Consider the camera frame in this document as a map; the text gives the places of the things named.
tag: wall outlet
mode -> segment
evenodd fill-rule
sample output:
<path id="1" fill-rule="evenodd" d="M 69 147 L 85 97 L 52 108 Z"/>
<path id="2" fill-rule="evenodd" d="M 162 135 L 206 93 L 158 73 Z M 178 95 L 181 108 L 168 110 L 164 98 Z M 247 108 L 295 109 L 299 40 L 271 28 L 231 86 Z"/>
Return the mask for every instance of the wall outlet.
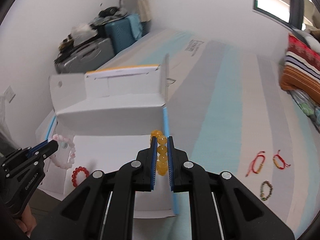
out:
<path id="1" fill-rule="evenodd" d="M 4 92 L 4 96 L 5 96 L 5 99 L 11 103 L 12 99 L 16 96 L 16 94 L 13 92 L 11 86 L 9 86 L 7 88 L 7 90 Z"/>

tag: gray suitcase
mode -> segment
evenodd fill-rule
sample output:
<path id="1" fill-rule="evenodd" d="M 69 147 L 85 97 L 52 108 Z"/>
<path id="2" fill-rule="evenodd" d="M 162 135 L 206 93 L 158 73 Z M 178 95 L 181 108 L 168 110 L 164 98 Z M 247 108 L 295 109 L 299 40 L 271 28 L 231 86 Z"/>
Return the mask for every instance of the gray suitcase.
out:
<path id="1" fill-rule="evenodd" d="M 115 56 L 110 38 L 88 43 L 64 61 L 55 64 L 57 73 L 86 73 L 96 70 Z"/>

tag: window frame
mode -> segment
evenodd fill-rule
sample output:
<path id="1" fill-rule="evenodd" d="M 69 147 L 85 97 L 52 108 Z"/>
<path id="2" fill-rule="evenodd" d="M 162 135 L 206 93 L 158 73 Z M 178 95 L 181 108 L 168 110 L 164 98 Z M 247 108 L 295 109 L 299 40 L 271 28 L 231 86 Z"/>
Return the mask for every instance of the window frame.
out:
<path id="1" fill-rule="evenodd" d="M 272 19 L 280 22 L 281 24 L 289 27 L 290 29 L 296 28 L 301 30 L 303 24 L 303 17 L 304 17 L 304 0 L 290 0 L 290 18 L 289 22 L 285 22 L 284 20 L 278 18 L 277 16 L 269 13 L 258 7 L 258 0 L 253 1 L 253 9 L 258 11 Z"/>

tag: white box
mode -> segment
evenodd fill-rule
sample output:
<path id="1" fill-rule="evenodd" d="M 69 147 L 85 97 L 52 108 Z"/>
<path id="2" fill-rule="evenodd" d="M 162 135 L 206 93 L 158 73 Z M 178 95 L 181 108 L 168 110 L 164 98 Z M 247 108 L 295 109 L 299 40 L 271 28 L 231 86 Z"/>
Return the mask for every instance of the white box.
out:
<path id="1" fill-rule="evenodd" d="M 98 77 L 82 73 L 50 77 L 57 125 L 55 128 L 56 120 L 51 116 L 38 130 L 44 134 L 43 127 L 48 127 L 69 137 L 75 143 L 76 158 L 67 171 L 47 159 L 46 176 L 39 189 L 62 200 L 74 189 L 71 175 L 76 167 L 86 167 L 90 173 L 116 171 L 135 160 L 140 150 L 150 147 L 152 130 L 168 131 L 168 127 L 164 127 L 164 123 L 168 126 L 167 118 L 164 120 L 168 56 L 158 68 L 151 67 L 149 71 L 145 73 L 140 69 L 134 73 L 131 69 L 129 75 L 127 71 L 120 71 L 120 76 L 102 72 Z M 69 151 L 70 148 L 62 149 L 59 145 L 56 157 L 66 163 Z M 155 190 L 136 193 L 134 218 L 174 216 L 174 206 L 168 174 L 157 174 Z"/>

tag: mattress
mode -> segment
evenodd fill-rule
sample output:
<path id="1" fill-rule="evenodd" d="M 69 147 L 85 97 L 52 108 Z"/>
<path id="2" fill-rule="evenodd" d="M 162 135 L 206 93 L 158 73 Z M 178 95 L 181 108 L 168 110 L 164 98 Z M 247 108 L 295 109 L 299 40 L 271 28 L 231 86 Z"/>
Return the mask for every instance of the mattress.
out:
<path id="1" fill-rule="evenodd" d="M 166 53 L 167 109 L 175 147 L 209 172 L 230 171 L 258 197 L 261 183 L 268 180 L 273 193 L 264 203 L 298 238 L 320 209 L 320 138 L 280 89 L 279 66 L 221 42 L 168 29 L 146 35 L 101 68 L 160 64 Z M 272 160 L 278 150 L 291 165 L 284 170 Z M 266 156 L 263 169 L 246 177 L 260 151 Z M 176 196 L 175 218 L 134 222 L 139 239 L 191 239 L 188 194 Z M 143 223 L 157 230 L 144 232 Z"/>

